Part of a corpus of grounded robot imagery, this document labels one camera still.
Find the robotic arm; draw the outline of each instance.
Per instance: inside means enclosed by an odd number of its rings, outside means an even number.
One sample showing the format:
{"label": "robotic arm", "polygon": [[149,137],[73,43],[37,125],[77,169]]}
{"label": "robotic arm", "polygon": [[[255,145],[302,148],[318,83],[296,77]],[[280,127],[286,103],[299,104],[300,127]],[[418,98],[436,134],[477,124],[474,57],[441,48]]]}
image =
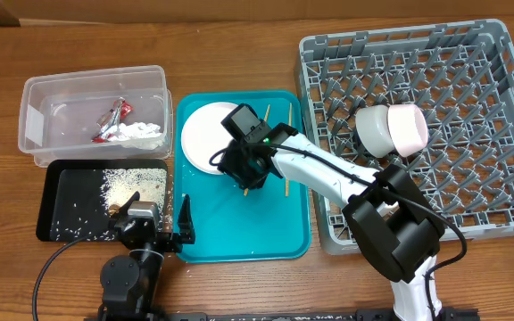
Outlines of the robotic arm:
{"label": "robotic arm", "polygon": [[[408,173],[393,165],[382,172],[354,165],[321,150],[286,124],[271,129],[246,104],[239,105],[221,124],[234,139],[223,153],[220,171],[233,177],[242,189],[262,187],[267,175],[273,173],[327,197],[343,209],[368,262],[392,282],[396,316],[402,321],[432,321],[440,314],[442,302],[435,294],[435,281],[431,281],[435,311],[431,315],[424,274],[435,264],[444,225],[425,211],[380,193],[386,188],[431,209]],[[370,185],[357,183],[350,176]],[[396,206],[399,209],[384,220],[382,217]]]}

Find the gray plastic dish rack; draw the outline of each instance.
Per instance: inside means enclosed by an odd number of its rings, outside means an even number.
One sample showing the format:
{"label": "gray plastic dish rack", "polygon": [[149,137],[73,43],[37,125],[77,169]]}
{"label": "gray plastic dish rack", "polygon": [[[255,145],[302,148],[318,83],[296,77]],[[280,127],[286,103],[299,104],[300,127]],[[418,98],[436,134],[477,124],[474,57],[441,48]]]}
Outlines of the gray plastic dish rack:
{"label": "gray plastic dish rack", "polygon": [[[497,20],[304,38],[296,77],[307,136],[362,166],[410,172],[432,206],[468,239],[514,235],[514,47]],[[354,137],[354,114],[412,102],[429,142],[409,158],[374,159]],[[340,209],[313,197],[322,248],[358,252]],[[442,240],[456,239],[452,230]]]}

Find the wooden surface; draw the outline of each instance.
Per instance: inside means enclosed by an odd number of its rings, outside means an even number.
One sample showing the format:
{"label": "wooden surface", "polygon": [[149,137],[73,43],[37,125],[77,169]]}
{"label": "wooden surface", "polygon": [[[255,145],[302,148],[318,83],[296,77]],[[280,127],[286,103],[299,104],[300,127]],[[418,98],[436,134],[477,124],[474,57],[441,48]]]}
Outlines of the wooden surface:
{"label": "wooden surface", "polygon": [[[0,29],[0,320],[31,319],[33,284],[60,246],[35,237],[45,170],[17,148],[21,93],[28,78],[157,64],[166,70],[174,106],[195,92],[295,92],[293,70],[304,36],[463,19]],[[514,16],[502,20],[514,42]],[[173,159],[168,163],[173,170]],[[392,307],[390,284],[361,255],[324,253],[314,216],[312,224],[311,248],[296,260],[188,265],[172,255],[163,267],[157,303],[169,312],[209,314]],[[439,257],[459,249],[457,243],[444,243]],[[125,253],[119,243],[84,243],[67,250],[42,283],[40,319],[93,316],[101,303],[103,263]],[[514,237],[471,242],[461,263],[437,273],[437,286],[445,306],[479,308],[484,320],[514,320]]]}

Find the wooden stick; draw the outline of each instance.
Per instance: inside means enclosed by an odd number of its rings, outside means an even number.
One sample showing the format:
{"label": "wooden stick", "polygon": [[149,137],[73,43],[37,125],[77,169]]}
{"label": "wooden stick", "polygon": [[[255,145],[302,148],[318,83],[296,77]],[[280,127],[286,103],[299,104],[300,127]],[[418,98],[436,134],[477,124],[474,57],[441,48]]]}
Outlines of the wooden stick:
{"label": "wooden stick", "polygon": [[[265,118],[263,120],[267,121],[267,119],[269,118],[269,110],[271,108],[271,105],[267,105],[267,111],[265,111]],[[245,188],[245,190],[243,191],[243,196],[247,196],[247,193],[249,193],[249,188]]]}
{"label": "wooden stick", "polygon": [[[293,118],[293,103],[289,103],[289,126]],[[289,197],[289,180],[285,178],[285,197]]]}

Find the wooden table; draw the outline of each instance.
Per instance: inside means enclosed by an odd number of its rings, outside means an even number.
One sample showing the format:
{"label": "wooden table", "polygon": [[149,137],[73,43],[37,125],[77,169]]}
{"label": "wooden table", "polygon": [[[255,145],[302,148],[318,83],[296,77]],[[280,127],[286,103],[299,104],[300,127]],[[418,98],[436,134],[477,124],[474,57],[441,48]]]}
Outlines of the wooden table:
{"label": "wooden table", "polygon": [[[17,148],[25,81],[79,70],[156,64],[166,70],[173,106],[196,92],[295,91],[302,37],[477,17],[265,23],[182,23],[0,29],[0,320],[31,319],[33,284],[59,243],[41,243],[35,225],[45,169]],[[514,16],[505,16],[514,42]],[[173,170],[173,159],[167,160]],[[300,259],[188,265],[167,259],[157,303],[169,312],[208,314],[354,311],[392,307],[390,284],[361,255],[330,256],[316,227]],[[444,243],[440,259],[460,250]],[[61,255],[39,292],[41,320],[91,317],[101,303],[99,272],[119,243],[85,243]],[[471,242],[468,256],[437,273],[445,306],[479,308],[484,320],[514,319],[514,237]]]}

